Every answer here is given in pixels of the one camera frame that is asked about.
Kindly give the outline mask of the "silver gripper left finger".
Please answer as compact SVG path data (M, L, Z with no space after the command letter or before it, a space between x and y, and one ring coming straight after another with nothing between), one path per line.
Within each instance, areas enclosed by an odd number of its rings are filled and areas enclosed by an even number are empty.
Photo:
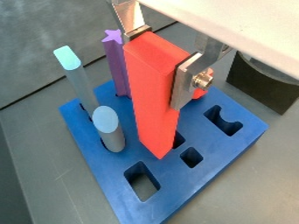
M126 43L152 30L144 21L140 4L136 0L107 0L107 5L116 18Z

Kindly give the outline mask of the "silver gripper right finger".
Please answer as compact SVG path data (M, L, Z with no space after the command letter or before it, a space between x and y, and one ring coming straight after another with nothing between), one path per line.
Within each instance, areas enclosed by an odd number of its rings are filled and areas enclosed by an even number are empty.
M191 101L196 89L207 90L212 77L207 69L231 51L231 47L206 34L195 39L198 52L190 55L175 68L171 107L180 110Z

